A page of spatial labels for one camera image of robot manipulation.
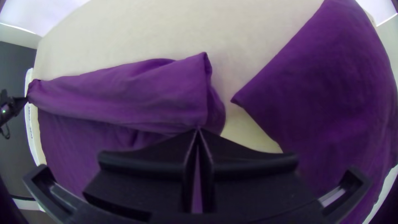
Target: black plastic mount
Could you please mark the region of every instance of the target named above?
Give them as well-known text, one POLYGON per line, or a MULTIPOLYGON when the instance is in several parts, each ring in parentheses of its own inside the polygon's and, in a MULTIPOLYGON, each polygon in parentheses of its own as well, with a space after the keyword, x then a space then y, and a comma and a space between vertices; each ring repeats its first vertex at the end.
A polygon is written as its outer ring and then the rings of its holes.
POLYGON ((16 117, 26 103, 28 103, 28 98, 8 97, 7 90, 2 90, 0 93, 0 127, 16 117))
POLYGON ((137 151, 101 152, 98 161, 101 170, 83 192, 88 203, 45 165, 24 182, 67 224, 336 223, 370 187, 350 169, 344 193, 323 207, 295 174, 293 154, 254 151, 202 129, 137 151))

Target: pillow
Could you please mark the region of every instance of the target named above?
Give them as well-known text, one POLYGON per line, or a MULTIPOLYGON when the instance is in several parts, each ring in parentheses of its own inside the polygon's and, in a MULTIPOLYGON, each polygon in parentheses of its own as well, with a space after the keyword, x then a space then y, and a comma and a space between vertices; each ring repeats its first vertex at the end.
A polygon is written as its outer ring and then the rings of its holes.
POLYGON ((197 127, 220 134, 225 107, 211 75, 200 53, 33 80, 27 97, 38 107, 47 166, 60 185, 83 197, 100 169, 100 151, 142 149, 197 127))
POLYGON ((347 217, 361 223, 397 164, 397 88, 387 53, 355 0, 326 0, 232 102, 285 152, 317 196, 358 167, 373 185, 347 217))

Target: purple pillowcase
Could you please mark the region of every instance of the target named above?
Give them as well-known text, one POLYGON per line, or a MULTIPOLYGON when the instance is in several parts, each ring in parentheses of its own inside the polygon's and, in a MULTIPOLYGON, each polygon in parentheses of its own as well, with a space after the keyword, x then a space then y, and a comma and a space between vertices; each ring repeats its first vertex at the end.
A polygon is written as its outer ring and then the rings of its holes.
POLYGON ((27 96, 39 109, 41 145, 56 180, 82 197, 100 151, 136 150, 196 127, 220 134, 225 108, 211 74, 201 53, 33 80, 27 96))
POLYGON ((356 166, 373 185, 345 220, 360 223, 397 164, 397 88, 387 53, 355 0, 326 0, 236 95, 317 196, 356 166))

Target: white wall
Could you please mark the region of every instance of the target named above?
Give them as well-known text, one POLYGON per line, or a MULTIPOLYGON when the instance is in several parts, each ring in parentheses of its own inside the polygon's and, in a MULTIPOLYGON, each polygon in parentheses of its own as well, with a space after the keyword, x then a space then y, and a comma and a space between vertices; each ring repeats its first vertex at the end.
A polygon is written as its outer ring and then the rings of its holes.
POLYGON ((36 34, 0 24, 0 41, 37 49, 40 40, 36 34))
POLYGON ((397 14, 391 0, 356 0, 374 18, 379 26, 397 14))
POLYGON ((7 0, 0 22, 46 35, 71 12, 89 0, 7 0))
POLYGON ((398 82, 398 16, 376 27, 376 31, 390 58, 391 68, 398 82))

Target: bed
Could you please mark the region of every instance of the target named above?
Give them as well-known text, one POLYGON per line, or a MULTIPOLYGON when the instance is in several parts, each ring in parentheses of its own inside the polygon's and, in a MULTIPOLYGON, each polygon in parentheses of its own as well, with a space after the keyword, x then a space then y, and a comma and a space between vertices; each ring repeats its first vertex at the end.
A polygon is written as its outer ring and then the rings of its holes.
MULTIPOLYGON (((51 80, 149 58, 180 59, 206 51, 214 67, 212 84, 226 106, 221 136, 254 150, 281 153, 278 144, 230 99, 282 49, 322 2, 93 0, 42 39, 35 66, 27 72, 25 88, 35 78, 51 80)), ((46 164, 46 158, 37 117, 37 108, 27 105, 29 146, 38 165, 46 164)), ((397 173, 395 167, 387 176, 379 201, 365 223, 383 203, 397 173)))

